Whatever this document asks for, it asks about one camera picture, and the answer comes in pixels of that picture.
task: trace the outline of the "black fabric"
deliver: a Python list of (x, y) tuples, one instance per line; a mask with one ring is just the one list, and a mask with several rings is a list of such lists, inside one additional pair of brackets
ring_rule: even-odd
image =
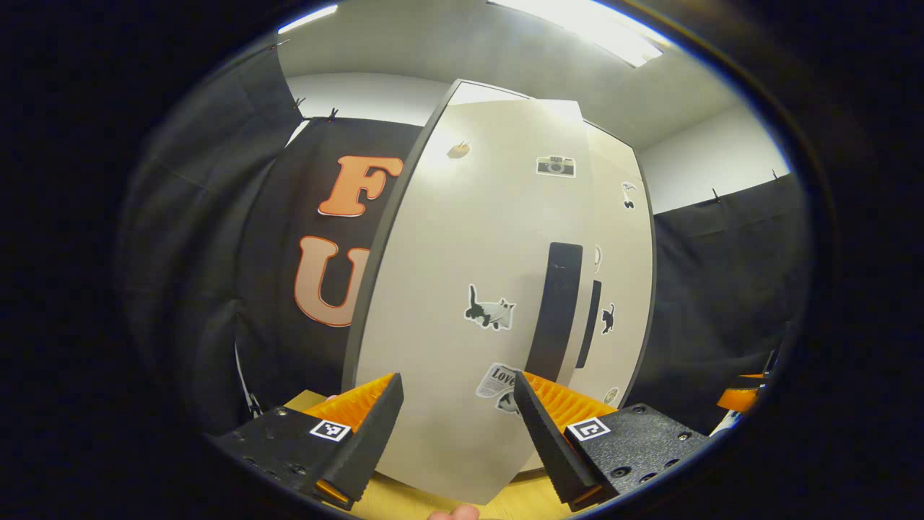
[(795, 175), (721, 200), (654, 216), (654, 316), (626, 400), (704, 434), (727, 412), (716, 402), (728, 384), (793, 336), (811, 260)]
[(115, 285), (142, 358), (211, 433), (238, 424), (235, 252), (270, 165), (301, 121), (270, 33), (193, 89), (128, 186)]
[[(359, 201), (358, 217), (318, 213), (340, 172), (345, 155), (397, 157), (410, 152), (420, 127), (365, 119), (313, 119), (279, 156), (254, 201), (240, 244), (237, 291), (246, 332), (238, 337), (245, 378), (261, 405), (284, 404), (305, 389), (339, 392), (350, 327), (330, 327), (299, 308), (294, 294), (306, 235), (332, 241), (337, 254), (327, 263), (321, 296), (344, 301), (353, 268), (352, 248), (368, 249), (396, 178), (386, 175), (382, 194)], [(358, 273), (352, 283), (359, 283)]]

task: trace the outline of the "black metal plate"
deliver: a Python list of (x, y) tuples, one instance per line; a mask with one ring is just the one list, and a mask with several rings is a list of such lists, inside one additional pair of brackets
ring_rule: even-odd
[(278, 406), (216, 441), (279, 483), (313, 496), (314, 485), (324, 469), (353, 436), (352, 431), (339, 440), (312, 434), (318, 426), (319, 432), (327, 431), (321, 422), (317, 417)]
[(643, 403), (571, 425), (565, 436), (619, 494), (669, 471), (708, 439)]

